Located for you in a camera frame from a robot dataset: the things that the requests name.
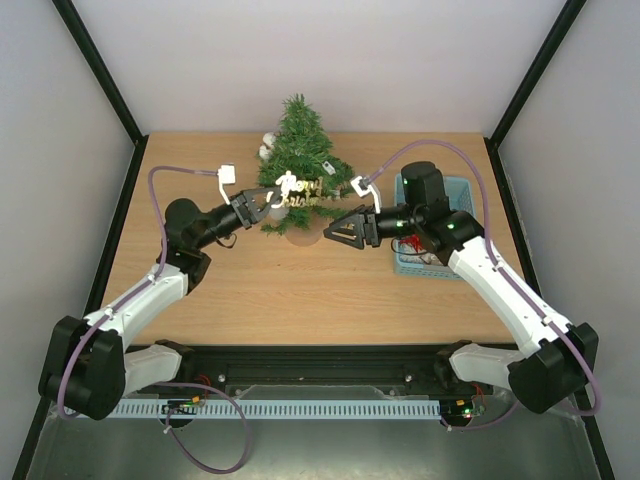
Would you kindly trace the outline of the silver glitter ball ornament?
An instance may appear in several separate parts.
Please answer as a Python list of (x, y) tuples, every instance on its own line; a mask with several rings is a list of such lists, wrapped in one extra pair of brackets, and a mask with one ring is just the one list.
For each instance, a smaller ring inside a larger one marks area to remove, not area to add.
[(288, 207), (271, 208), (269, 216), (275, 221), (283, 220), (289, 213)]

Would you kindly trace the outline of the small green christmas tree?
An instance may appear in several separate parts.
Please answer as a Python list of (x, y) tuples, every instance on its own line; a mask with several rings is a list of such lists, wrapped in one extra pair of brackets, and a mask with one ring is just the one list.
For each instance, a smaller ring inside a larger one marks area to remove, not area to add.
[[(294, 94), (283, 101), (283, 113), (274, 133), (277, 139), (273, 155), (268, 161), (259, 160), (257, 184), (261, 187), (276, 186), (276, 180), (287, 170), (298, 179), (313, 180), (323, 177), (323, 199), (314, 207), (289, 208), (281, 221), (270, 220), (261, 231), (266, 234), (285, 235), (288, 230), (310, 230), (314, 220), (332, 221), (346, 211), (337, 205), (349, 196), (353, 189), (350, 180), (354, 171), (350, 164), (333, 155), (333, 142), (325, 131), (321, 115), (315, 111), (302, 94)], [(329, 175), (322, 163), (330, 162), (336, 170)]]

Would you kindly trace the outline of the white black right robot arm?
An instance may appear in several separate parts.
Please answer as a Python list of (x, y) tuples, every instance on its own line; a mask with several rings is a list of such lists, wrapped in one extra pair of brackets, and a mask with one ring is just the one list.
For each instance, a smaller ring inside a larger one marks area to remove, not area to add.
[(507, 327), (516, 349), (461, 343), (436, 367), (438, 384), (450, 392), (474, 381), (508, 389), (522, 406), (542, 414), (592, 383), (596, 331), (588, 323), (573, 324), (515, 273), (475, 217), (451, 207), (444, 177), (433, 163), (408, 164), (401, 178), (403, 203), (361, 205), (331, 222), (324, 236), (362, 250), (415, 235)]

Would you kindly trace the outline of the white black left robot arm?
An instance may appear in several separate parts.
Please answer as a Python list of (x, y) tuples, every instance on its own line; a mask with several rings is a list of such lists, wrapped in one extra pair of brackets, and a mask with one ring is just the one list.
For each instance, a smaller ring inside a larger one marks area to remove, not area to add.
[(172, 201), (156, 264), (134, 286), (81, 319), (54, 327), (38, 390), (65, 419), (106, 418), (122, 397), (178, 377), (184, 347), (170, 341), (134, 352), (137, 335), (173, 303), (189, 295), (211, 263), (204, 248), (261, 222), (281, 199), (278, 187), (242, 190), (207, 212), (187, 198)]

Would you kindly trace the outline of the gold glitter merry ornament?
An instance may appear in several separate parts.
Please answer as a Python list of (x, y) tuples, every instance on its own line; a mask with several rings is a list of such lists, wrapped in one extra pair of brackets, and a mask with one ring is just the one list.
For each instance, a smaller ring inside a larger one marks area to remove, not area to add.
[(276, 208), (306, 208), (320, 204), (323, 199), (323, 177), (313, 180), (298, 179), (291, 171), (287, 170), (275, 182), (279, 188), (279, 196), (274, 193), (267, 195), (267, 200), (272, 199)]

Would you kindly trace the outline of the white pompom ornament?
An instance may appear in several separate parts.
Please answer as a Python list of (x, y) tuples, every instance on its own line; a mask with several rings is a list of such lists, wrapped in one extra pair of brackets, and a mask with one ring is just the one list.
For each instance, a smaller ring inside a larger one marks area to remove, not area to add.
[(267, 132), (263, 135), (258, 149), (258, 156), (261, 160), (268, 161), (271, 158), (276, 139), (277, 135), (274, 132)]

